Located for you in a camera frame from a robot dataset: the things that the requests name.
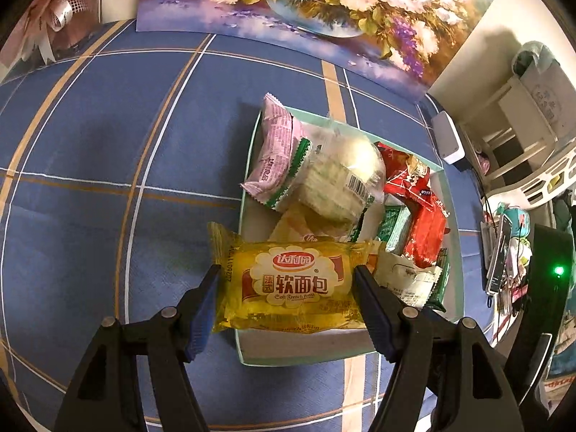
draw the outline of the pink snack package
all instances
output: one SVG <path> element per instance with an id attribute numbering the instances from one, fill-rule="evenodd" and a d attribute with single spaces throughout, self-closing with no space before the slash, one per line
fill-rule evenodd
<path id="1" fill-rule="evenodd" d="M 258 163 L 241 186 L 258 202 L 266 204 L 286 180 L 304 133 L 298 119 L 270 93 L 264 96 L 261 126 L 264 144 Z"/>

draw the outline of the red snack package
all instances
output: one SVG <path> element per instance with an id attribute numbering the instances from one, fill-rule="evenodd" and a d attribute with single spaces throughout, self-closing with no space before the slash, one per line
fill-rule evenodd
<path id="1" fill-rule="evenodd" d="M 376 147 L 386 165 L 388 178 L 384 185 L 384 193 L 410 198 L 432 211 L 433 193 L 428 187 L 430 167 L 413 154 L 402 153 L 382 143 L 376 143 Z"/>
<path id="2" fill-rule="evenodd" d="M 448 217 L 444 205 L 434 193 L 430 195 L 430 199 L 432 211 L 424 206 L 420 207 L 402 254 L 418 268 L 428 268 L 436 264 Z"/>

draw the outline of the barcode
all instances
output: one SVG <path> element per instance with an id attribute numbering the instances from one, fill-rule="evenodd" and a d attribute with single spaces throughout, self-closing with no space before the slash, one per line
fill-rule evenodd
<path id="1" fill-rule="evenodd" d="M 348 188 L 356 193 L 362 200 L 368 200 L 368 190 L 366 190 L 366 187 L 358 177 L 350 175 L 350 179 L 348 179 Z"/>

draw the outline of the purple flower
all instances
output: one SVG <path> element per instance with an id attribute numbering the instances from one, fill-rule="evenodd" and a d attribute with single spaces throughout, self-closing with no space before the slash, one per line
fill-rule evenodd
<path id="1" fill-rule="evenodd" d="M 416 31 L 402 18 L 394 18 L 392 30 L 398 40 L 398 51 L 404 60 L 404 64 L 409 66 L 410 71 L 417 77 L 422 77 L 424 75 L 424 65 L 418 56 L 416 39 L 414 39 Z"/>

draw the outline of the floral painting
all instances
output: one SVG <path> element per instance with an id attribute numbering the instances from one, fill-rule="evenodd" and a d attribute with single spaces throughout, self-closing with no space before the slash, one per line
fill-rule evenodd
<path id="1" fill-rule="evenodd" d="M 255 39 L 309 53 L 417 100 L 493 0 L 140 0 L 139 31 Z"/>

